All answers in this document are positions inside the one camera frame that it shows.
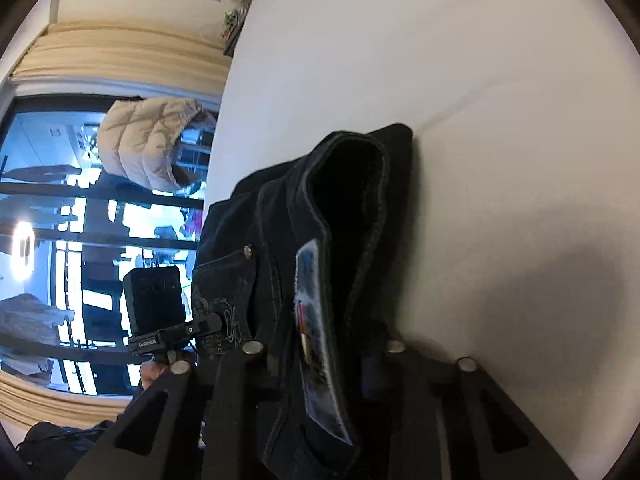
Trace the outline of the person's left hand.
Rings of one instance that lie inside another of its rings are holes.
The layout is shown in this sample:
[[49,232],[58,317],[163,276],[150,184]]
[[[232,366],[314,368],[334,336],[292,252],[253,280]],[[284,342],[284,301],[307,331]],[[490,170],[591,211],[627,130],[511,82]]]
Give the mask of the person's left hand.
[[152,383],[169,370],[169,366],[163,362],[149,360],[140,366],[140,385],[143,390],[148,390]]

